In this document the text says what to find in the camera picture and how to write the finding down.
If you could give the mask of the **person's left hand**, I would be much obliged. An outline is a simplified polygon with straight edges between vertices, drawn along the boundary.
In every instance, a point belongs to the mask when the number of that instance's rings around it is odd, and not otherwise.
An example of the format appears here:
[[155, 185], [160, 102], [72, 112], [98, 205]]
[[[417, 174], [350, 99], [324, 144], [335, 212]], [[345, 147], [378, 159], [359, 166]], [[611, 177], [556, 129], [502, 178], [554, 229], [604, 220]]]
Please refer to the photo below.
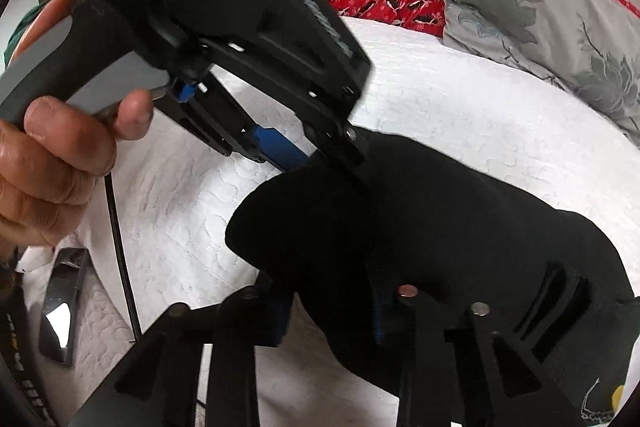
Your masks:
[[153, 117], [149, 92], [124, 98], [111, 124], [56, 98], [30, 103], [24, 128], [1, 124], [1, 261], [18, 248], [53, 247], [75, 231], [117, 143], [142, 139]]

